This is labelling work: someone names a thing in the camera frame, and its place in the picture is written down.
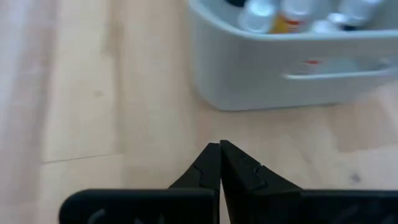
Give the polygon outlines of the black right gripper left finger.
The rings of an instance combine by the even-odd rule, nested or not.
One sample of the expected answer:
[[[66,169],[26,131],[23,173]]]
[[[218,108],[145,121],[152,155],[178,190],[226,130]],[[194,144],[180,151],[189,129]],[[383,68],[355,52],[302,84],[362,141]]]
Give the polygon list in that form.
[[[209,143],[166,189],[86,189],[69,196],[59,224],[219,224],[221,148]]]

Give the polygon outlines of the small dark green dropper bottle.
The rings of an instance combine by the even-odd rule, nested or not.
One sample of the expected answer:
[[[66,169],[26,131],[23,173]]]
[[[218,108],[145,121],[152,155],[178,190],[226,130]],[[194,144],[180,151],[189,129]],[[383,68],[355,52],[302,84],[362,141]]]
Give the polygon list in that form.
[[[265,34],[274,24],[277,6],[273,0],[248,0],[238,16],[242,30]]]

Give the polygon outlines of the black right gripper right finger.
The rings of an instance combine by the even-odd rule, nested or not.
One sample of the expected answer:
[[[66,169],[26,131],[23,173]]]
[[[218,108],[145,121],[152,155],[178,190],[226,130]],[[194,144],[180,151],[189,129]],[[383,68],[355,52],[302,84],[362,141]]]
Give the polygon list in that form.
[[[303,189],[222,140],[231,224],[398,224],[398,190]]]

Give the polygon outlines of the white plastic bin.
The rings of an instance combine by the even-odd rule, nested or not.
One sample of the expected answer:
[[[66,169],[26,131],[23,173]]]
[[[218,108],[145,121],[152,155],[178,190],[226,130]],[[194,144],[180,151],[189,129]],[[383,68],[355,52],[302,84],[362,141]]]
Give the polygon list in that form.
[[[194,82],[226,111],[341,103],[398,80],[398,0],[366,27],[331,34],[258,34],[226,0],[187,0]]]

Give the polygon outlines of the small black dropper bottle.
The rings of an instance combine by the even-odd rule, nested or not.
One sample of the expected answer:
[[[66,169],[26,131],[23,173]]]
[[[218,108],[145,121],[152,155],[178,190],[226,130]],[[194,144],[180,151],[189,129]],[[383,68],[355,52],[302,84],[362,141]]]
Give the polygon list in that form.
[[[342,29],[357,30],[367,24],[385,0],[341,0],[338,12],[343,15]]]

